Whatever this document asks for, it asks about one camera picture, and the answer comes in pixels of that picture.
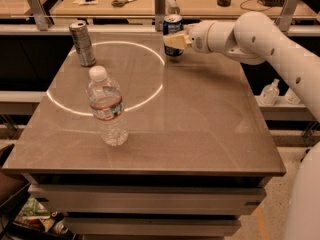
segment blue can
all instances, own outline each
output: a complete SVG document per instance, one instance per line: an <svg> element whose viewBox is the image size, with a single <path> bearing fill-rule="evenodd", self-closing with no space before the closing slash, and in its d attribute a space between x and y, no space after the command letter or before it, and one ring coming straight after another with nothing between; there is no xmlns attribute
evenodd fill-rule
<svg viewBox="0 0 320 240"><path fill-rule="evenodd" d="M170 14L164 18L163 35L174 34L183 30L182 17L178 14ZM164 51L168 56L180 56L183 50L164 46Z"/></svg>

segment gray tabletop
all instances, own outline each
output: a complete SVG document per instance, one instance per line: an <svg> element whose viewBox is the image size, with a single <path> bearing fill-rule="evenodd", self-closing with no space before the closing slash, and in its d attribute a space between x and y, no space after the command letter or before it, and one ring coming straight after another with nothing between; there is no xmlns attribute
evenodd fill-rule
<svg viewBox="0 0 320 240"><path fill-rule="evenodd" d="M3 166L25 173L283 175L285 168L238 62L191 49L163 53L160 33L95 34L97 65L118 80L128 141L99 136L71 52Z"/></svg>

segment concrete floor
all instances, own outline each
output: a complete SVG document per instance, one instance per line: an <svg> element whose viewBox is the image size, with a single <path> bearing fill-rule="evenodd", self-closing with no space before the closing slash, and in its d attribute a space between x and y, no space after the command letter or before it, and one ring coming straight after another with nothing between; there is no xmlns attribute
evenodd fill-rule
<svg viewBox="0 0 320 240"><path fill-rule="evenodd" d="M0 148L16 140L3 138L4 129L0 129ZM252 215L241 216L242 227L232 237L225 240L282 240L285 221L293 186L300 160L306 147L300 132L272 132L279 153L284 161L287 173L284 177L273 178L266 186L267 197Z"/></svg>

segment clear plastic bottle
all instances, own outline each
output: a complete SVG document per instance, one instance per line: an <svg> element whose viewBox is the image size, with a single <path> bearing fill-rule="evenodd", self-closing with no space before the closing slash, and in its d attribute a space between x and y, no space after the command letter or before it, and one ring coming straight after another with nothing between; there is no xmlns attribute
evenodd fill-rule
<svg viewBox="0 0 320 240"><path fill-rule="evenodd" d="M92 67L89 75L89 105L99 121L101 137L110 146L122 145L128 139L129 133L119 84L102 66Z"/></svg>
<svg viewBox="0 0 320 240"><path fill-rule="evenodd" d="M274 79L271 84L266 85L259 97L259 101L264 106L272 106L276 102L277 97L279 96L278 88L279 79Z"/></svg>
<svg viewBox="0 0 320 240"><path fill-rule="evenodd" d="M297 105L300 103L300 98L297 96L297 94L294 93L294 91L291 88L289 88L286 94L284 95L284 99L289 104Z"/></svg>

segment table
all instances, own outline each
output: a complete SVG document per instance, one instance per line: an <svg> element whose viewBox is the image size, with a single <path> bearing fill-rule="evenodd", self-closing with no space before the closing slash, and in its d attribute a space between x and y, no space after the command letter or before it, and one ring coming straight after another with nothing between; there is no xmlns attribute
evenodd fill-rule
<svg viewBox="0 0 320 240"><path fill-rule="evenodd" d="M73 50L3 170L24 175L74 233L234 234L268 181L286 172L240 64L192 50L168 58L157 32L91 37L97 64L120 83L128 141L112 148L101 140L88 68Z"/></svg>
<svg viewBox="0 0 320 240"><path fill-rule="evenodd" d="M0 18L25 17L31 15L30 6L27 0L5 0L0 1Z"/></svg>
<svg viewBox="0 0 320 240"><path fill-rule="evenodd" d="M76 0L64 0L52 15L56 17L84 16L84 17L154 17L154 0L139 0L127 4L123 8L113 8L113 0L98 0L96 5L78 5ZM211 18L238 18L248 12L240 8L240 4L247 0L232 0L230 7L217 5L217 0L177 0L184 18L211 19ZM245 7L255 10L265 9L256 0L244 4ZM271 18L277 18L281 13L281 7L274 7L264 11ZM315 17L313 12L302 1L295 11L296 17Z"/></svg>

